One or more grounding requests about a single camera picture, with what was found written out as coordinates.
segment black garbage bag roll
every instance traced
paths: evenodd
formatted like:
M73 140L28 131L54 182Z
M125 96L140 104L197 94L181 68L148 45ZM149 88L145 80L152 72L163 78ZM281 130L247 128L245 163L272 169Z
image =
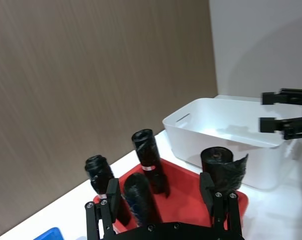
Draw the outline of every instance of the black garbage bag roll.
M100 200L105 199L109 180L114 178L113 172L110 165L107 163L106 158L101 155L92 156L86 160L84 169L87 172L91 180L91 185ZM120 198L116 218L124 226L128 225L131 220L131 213L122 197Z
M210 147L201 152L202 168L208 172L215 185L215 192L227 195L240 188L246 173L248 154L233 161L233 153L221 146Z
M138 227L162 222L145 175L134 173L127 178L124 183L124 197Z
M161 165L153 131L151 129L140 130L133 134L132 141L153 193L165 193L168 197L170 186Z

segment wood grain wall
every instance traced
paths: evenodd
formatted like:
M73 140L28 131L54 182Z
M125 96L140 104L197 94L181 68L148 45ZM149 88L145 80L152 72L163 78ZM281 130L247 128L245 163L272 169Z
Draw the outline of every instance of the wood grain wall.
M216 94L208 0L0 0L0 234Z

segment blue object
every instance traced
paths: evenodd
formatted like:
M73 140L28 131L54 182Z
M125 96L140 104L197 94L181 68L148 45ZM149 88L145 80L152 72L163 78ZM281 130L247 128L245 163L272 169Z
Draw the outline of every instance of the blue object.
M40 236L36 237L34 240L64 240L60 229L53 227L42 233Z

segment white tabletop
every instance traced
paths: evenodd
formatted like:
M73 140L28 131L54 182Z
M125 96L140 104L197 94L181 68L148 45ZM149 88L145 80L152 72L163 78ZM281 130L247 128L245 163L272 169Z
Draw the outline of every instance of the white tabletop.
M201 172L199 167L174 157L165 131L156 136L156 141L162 158L193 172ZM136 153L132 151L111 168L118 178L138 163ZM260 191L242 185L240 191L250 200L243 225L246 240L302 240L302 160L275 190ZM65 240L85 240L84 205L95 195L87 180L0 236L0 240L32 240L52 227L58 227Z

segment white plastic bin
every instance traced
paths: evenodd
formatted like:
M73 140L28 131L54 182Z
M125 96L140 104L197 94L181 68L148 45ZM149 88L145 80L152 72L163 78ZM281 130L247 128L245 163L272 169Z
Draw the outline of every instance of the white plastic bin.
M177 158L202 167L200 153L206 148L226 147L235 160L248 153L243 183L267 190L292 167L297 140L283 140L279 132L259 132L259 118L301 116L302 106L298 105L200 98L166 117L163 124Z

